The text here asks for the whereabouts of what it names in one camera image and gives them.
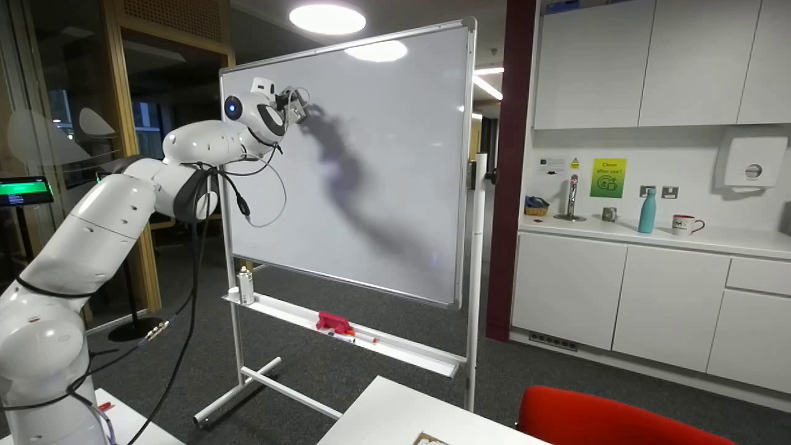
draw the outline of white robotic arm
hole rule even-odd
[[[103,445],[78,309],[115,274],[154,213],[203,219],[217,204],[208,170],[257,160],[285,136],[299,101],[276,103],[255,80],[225,99],[233,122],[201,122],[166,136],[166,160],[141,159],[92,188],[44,250],[0,297],[0,400],[14,445]]]

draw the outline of floor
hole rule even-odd
[[[160,242],[159,246],[160,284],[167,309],[177,307],[184,297],[191,281],[187,256],[187,242]],[[225,291],[225,267],[217,237],[208,240],[205,267],[198,281],[198,329],[184,355],[184,365],[177,373],[172,392],[156,423],[180,441],[201,445],[317,442],[332,428],[332,420],[271,390],[260,390],[208,429],[194,428],[192,413],[234,385],[230,307],[219,300]],[[262,270],[257,274],[257,288],[303,307],[345,314],[354,321],[402,333],[448,352],[464,349],[464,311],[438,311],[375,291],[287,274],[278,270]],[[184,317],[175,318],[171,329],[145,349],[93,375],[97,385],[110,390],[135,411],[147,413],[172,368],[184,323]],[[262,314],[249,314],[243,309],[240,332],[245,344],[243,355],[249,368],[265,365],[270,359],[281,355],[285,363],[275,371],[276,381],[299,387],[302,392],[309,392],[336,411],[344,411],[371,384],[374,375],[388,375],[449,403],[464,400],[463,375],[449,381],[416,371],[390,359],[306,333]],[[738,445],[791,442],[791,416],[786,413],[531,347],[500,344],[488,338],[482,338],[480,347],[476,413],[502,423],[513,420],[518,396],[526,385],[549,384],[636,403],[696,428],[730,434]],[[92,352],[107,349],[119,349],[119,344],[107,338],[92,340]]]

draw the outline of white table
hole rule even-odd
[[[139,416],[133,408],[113,397],[110,392],[97,387],[97,406],[108,403],[107,417],[113,423],[115,441],[119,445],[125,445],[130,434],[144,426],[144,416]],[[141,434],[139,445],[183,445],[177,437],[166,432],[159,426],[147,426],[145,432]]]
[[[418,445],[421,432],[440,441],[438,445],[547,445],[381,375],[318,445]]]

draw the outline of blue bottle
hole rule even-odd
[[[638,225],[638,232],[644,232],[649,234],[652,232],[652,225],[657,219],[657,188],[649,185],[644,190],[644,201],[642,201],[642,207],[639,207],[639,225]]]

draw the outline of paper towel dispenser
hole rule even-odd
[[[783,170],[786,149],[786,136],[726,136],[713,185],[734,193],[770,188]]]

